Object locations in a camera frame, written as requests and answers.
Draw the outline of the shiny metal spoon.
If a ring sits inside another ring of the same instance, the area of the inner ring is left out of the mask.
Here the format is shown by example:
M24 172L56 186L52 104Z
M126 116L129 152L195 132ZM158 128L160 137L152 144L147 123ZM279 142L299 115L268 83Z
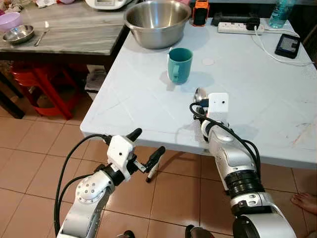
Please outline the shiny metal spoon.
M203 102L208 100L208 93L202 87L198 87L193 95L193 102Z

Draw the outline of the white table leg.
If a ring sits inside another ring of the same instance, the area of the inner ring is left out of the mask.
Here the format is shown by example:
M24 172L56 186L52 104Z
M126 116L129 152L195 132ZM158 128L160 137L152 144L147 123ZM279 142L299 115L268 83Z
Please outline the white table leg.
M156 174L156 170L157 170L157 165L160 164L160 158L159 159L154 159L152 160L150 166L149 166L149 172L148 172L148 175L145 179L145 181L147 183L150 183L152 181L152 177Z

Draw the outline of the teal ceramic mug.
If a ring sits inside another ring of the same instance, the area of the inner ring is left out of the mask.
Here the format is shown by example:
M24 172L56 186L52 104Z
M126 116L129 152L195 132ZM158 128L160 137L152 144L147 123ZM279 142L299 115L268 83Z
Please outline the teal ceramic mug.
M186 48L172 48L168 51L167 73L176 85L184 84L192 68L193 52Z

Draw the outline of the white bag under table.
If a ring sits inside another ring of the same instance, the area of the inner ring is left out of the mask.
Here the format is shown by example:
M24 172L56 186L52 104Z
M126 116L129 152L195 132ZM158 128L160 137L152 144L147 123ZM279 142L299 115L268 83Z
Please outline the white bag under table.
M102 65L87 65L88 75L85 82L85 91L89 97L94 100L97 97L98 91L104 83L107 71Z

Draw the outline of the white power strip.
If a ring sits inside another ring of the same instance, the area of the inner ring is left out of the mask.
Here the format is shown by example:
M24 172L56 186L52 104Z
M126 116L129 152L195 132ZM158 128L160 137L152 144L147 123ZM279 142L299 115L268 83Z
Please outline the white power strip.
M253 23L219 22L217 31L219 33L260 35L264 29Z

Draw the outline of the large stainless steel bowl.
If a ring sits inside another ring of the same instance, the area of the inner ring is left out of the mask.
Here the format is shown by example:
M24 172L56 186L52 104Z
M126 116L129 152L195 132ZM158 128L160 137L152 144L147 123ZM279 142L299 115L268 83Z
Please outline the large stainless steel bowl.
M192 9L177 0L146 0L127 9L124 20L138 45L164 49L183 38L190 16Z

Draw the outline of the black power adapter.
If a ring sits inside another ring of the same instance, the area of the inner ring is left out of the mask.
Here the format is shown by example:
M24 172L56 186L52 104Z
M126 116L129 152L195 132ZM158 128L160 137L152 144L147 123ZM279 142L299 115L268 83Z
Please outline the black power adapter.
M245 27L247 30L257 30L260 29L261 19L258 17L249 17L245 21Z

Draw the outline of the small black screen device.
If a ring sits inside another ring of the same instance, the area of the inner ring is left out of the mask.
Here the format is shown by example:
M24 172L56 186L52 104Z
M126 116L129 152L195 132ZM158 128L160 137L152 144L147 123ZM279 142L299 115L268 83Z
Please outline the small black screen device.
M298 54L300 45L301 42L299 37L289 34L281 34L274 54L289 59L295 59Z

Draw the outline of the bare person foot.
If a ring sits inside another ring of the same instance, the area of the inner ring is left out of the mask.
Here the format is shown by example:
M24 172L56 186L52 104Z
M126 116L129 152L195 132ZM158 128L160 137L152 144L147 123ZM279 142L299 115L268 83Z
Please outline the bare person foot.
M292 195L290 201L295 206L302 208L304 211L317 215L317 197L310 193L296 193Z

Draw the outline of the teal plastic water bottle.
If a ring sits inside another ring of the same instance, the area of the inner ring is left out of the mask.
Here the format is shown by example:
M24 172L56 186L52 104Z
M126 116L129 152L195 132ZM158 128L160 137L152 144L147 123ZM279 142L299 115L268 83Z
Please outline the teal plastic water bottle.
M288 20L288 17L297 0L276 0L276 5L268 20L272 29L281 29Z

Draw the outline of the white rice cooker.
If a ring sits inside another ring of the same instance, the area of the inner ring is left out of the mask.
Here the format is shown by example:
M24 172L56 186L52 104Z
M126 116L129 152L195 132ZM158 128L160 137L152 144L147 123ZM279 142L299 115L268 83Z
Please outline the white rice cooker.
M96 10L118 10L134 0L85 0L85 3Z

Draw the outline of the dull metal spoon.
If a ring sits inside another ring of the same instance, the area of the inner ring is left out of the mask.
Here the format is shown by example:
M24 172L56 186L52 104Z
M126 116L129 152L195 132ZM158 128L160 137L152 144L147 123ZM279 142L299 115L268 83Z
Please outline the dull metal spoon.
M50 31L50 23L48 21L45 21L45 29L38 37L38 40L34 44L34 46L39 46L40 42L43 40L44 36Z

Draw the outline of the small stainless steel bowl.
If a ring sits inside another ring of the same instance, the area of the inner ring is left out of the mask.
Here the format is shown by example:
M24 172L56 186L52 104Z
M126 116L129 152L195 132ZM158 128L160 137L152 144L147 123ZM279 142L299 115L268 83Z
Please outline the small stainless steel bowl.
M7 30L2 35L2 40L10 45L20 45L29 41L34 36L34 27L32 25L19 25L13 29Z

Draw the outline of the purple plastic bowl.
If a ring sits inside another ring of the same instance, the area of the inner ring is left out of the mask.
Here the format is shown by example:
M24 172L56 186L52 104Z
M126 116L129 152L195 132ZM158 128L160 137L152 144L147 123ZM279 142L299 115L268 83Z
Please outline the purple plastic bowl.
M0 15L0 34L19 25L22 25L22 16L20 13L11 12Z

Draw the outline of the dark wood table frame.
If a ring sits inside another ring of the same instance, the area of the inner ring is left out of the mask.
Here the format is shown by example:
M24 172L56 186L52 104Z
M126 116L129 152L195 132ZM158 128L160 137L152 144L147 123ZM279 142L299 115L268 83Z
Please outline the dark wood table frame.
M80 73L82 76L86 76L88 74L87 65L102 65L106 69L111 68L128 32L129 30L127 28L122 30L117 39L117 43L113 46L113 49L109 55L62 54L51 52L2 50L0 51L0 60L66 65L70 68L69 71L71 76L74 72ZM57 90L64 100L68 100L73 95L73 88L69 86L61 86ZM21 90L18 95L24 96Z

